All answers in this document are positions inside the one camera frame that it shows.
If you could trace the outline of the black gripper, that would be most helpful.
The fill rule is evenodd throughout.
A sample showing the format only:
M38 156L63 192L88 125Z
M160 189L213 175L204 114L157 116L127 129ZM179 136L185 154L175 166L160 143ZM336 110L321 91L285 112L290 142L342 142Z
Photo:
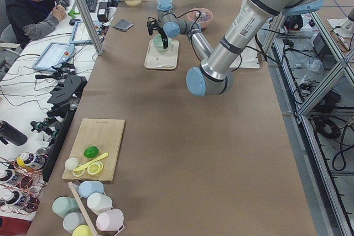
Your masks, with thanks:
M156 28L157 28L158 33L161 36L163 48L167 49L169 46L169 39L163 29L163 24L158 20L156 21Z

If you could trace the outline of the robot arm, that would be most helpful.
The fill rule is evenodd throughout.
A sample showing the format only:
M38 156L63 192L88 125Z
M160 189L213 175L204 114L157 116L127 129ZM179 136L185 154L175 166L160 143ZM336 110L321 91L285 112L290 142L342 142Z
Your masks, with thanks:
M158 0L158 16L147 24L149 32L157 30L164 47L167 38L186 35L202 58L198 67L192 67L186 75L189 92L195 96L220 95L232 86L232 63L242 54L248 43L270 17L279 13L285 16L301 15L322 8L324 0L246 0L238 16L215 48L207 42L197 22L178 19L171 11L172 0Z

